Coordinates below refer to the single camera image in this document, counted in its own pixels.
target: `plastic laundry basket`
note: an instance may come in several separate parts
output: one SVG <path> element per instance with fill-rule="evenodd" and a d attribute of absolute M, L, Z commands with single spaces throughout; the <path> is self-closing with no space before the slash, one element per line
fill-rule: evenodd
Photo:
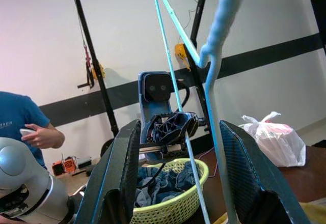
<path fill-rule="evenodd" d="M 175 159 L 168 162 L 163 171 L 173 171 L 179 173 L 183 170 L 184 164 L 190 161 L 190 159 Z M 200 161 L 195 160 L 196 164 L 199 166 L 200 171 L 200 185 L 203 190 L 203 185 L 208 177 L 208 167 L 207 165 Z M 160 167 L 161 164 L 151 165 L 150 167 Z M 192 188 L 186 192 L 170 199 L 164 201 L 160 204 L 151 205 L 142 208 L 133 209 L 133 217 L 131 219 L 131 224 L 178 224 L 183 223 L 189 219 L 199 207 L 199 198 L 194 185 Z"/>

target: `robotic arm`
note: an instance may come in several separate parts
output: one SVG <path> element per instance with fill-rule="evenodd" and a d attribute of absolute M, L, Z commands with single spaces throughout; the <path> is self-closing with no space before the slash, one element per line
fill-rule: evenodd
<path fill-rule="evenodd" d="M 29 223 L 66 224 L 73 216 L 64 184 L 25 144 L 0 137 L 0 215 Z"/>

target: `person's hand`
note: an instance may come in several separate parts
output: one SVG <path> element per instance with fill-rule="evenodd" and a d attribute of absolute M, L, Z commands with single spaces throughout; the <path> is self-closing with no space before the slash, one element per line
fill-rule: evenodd
<path fill-rule="evenodd" d="M 56 129 L 48 129 L 35 124 L 26 124 L 25 127 L 32 129 L 35 132 L 23 136 L 21 140 L 26 141 L 33 147 L 39 149 L 48 149 L 58 148 L 62 145 L 62 143 L 58 145 L 58 143 L 61 142 L 62 133 Z"/>

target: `white object in hand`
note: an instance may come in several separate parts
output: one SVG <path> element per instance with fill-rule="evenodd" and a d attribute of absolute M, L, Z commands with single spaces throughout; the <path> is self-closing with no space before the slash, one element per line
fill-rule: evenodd
<path fill-rule="evenodd" d="M 31 129 L 20 129 L 19 131 L 22 136 L 26 136 L 35 132 L 34 130 Z"/>

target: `plastic bag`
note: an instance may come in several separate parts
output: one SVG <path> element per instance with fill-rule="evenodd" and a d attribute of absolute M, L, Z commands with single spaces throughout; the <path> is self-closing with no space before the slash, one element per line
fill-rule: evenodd
<path fill-rule="evenodd" d="M 242 116 L 247 124 L 240 125 L 258 144 L 260 150 L 276 166 L 303 166 L 306 163 L 306 145 L 295 130 L 288 125 L 270 123 L 281 115 L 271 112 L 261 122 L 249 116 Z"/>

